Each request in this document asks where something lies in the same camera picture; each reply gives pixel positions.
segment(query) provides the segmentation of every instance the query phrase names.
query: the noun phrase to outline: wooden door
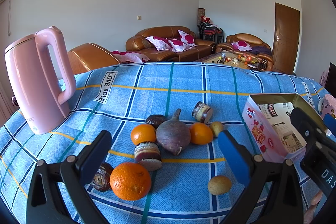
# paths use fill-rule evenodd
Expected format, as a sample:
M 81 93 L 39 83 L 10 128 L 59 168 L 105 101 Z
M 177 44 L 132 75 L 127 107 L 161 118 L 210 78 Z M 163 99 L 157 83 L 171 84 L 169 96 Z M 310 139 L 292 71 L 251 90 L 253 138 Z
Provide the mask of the wooden door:
M 273 71 L 291 75 L 294 71 L 300 36 L 300 11 L 275 3 Z

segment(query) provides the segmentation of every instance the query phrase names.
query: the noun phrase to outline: brown leather sofa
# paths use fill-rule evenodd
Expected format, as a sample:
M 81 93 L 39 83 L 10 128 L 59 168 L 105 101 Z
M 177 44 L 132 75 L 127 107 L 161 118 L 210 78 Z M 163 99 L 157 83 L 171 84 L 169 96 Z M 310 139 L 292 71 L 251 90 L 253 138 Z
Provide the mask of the brown leather sofa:
M 157 51 L 154 45 L 146 37 L 179 38 L 178 30 L 191 34 L 197 47 L 184 52 L 172 52 L 168 50 Z M 193 62 L 215 52 L 216 44 L 213 41 L 196 39 L 194 32 L 182 26 L 153 27 L 138 32 L 126 42 L 127 51 L 136 51 L 146 55 L 152 62 Z
M 74 75 L 121 64 L 111 52 L 95 43 L 85 43 L 71 49 L 68 57 Z
M 222 50 L 226 50 L 229 52 L 242 54 L 243 52 L 239 50 L 235 50 L 233 46 L 231 45 L 233 42 L 237 42 L 237 41 L 246 41 L 251 46 L 251 48 L 255 46 L 262 46 L 262 47 L 266 47 L 271 50 L 271 47 L 267 43 L 262 41 L 259 37 L 256 37 L 255 35 L 248 34 L 248 33 L 237 33 L 235 35 L 229 35 L 228 37 L 226 37 L 226 43 L 218 44 L 216 47 L 216 52 L 221 52 Z M 262 59 L 267 60 L 266 71 L 272 71 L 273 64 L 274 64 L 273 56 L 262 54 L 262 53 L 257 54 L 257 55 L 254 55 L 254 54 L 250 54 L 250 55 L 252 57 L 258 58 L 259 60 L 262 60 Z

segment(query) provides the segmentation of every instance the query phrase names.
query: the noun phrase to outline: throw pillow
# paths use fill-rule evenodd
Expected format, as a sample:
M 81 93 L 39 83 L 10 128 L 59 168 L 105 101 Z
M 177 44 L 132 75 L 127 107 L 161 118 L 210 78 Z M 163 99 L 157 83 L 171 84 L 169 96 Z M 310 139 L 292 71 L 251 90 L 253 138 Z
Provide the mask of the throw pillow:
M 235 50 L 240 50 L 241 52 L 252 50 L 251 46 L 247 44 L 245 41 L 233 42 L 232 47 Z
M 168 40 L 162 37 L 146 37 L 146 39 L 148 41 L 150 41 L 155 48 L 158 51 L 162 51 L 162 50 L 173 50 L 173 47 L 171 46 L 171 44 L 168 43 Z
M 173 52 L 184 52 L 186 50 L 191 49 L 190 46 L 183 43 L 181 40 L 178 39 L 169 39 L 168 43 L 170 43 L 173 47 Z
M 131 62 L 131 63 L 143 63 L 147 62 L 150 59 L 145 56 L 144 54 L 140 54 L 138 52 L 119 52 L 114 51 L 112 52 L 118 58 L 120 62 Z
M 180 34 L 180 39 L 183 43 L 189 45 L 190 47 L 195 47 L 195 41 L 194 41 L 194 37 L 190 34 L 187 34 L 186 32 L 183 32 L 181 30 L 178 31 L 178 33 Z

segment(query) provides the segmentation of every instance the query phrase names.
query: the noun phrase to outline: pink container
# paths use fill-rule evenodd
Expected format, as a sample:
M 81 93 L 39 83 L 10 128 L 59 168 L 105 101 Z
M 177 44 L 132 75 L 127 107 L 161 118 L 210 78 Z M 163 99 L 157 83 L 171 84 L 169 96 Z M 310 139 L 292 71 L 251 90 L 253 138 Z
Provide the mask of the pink container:
M 55 51 L 65 83 L 60 89 L 48 45 Z M 62 32 L 52 26 L 21 38 L 5 50 L 8 76 L 22 114 L 35 134 L 48 133 L 69 114 L 76 90 Z
M 321 110 L 321 118 L 323 119 L 326 114 L 330 114 L 336 118 L 336 99 L 330 94 L 326 94 L 324 97 L 323 108 Z
M 306 141 L 290 122 L 294 107 L 327 130 L 320 115 L 299 94 L 251 94 L 247 98 L 242 116 L 266 161 L 295 161 L 305 153 Z

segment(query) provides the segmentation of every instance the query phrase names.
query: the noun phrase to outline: pink cup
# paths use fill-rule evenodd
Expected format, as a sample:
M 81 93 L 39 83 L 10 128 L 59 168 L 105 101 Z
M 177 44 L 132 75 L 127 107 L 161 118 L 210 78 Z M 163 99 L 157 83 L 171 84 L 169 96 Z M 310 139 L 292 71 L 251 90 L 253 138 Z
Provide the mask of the pink cup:
M 332 97 L 330 94 L 325 95 L 323 108 L 321 110 L 322 119 L 326 114 L 330 114 L 332 117 L 336 118 L 336 99 Z

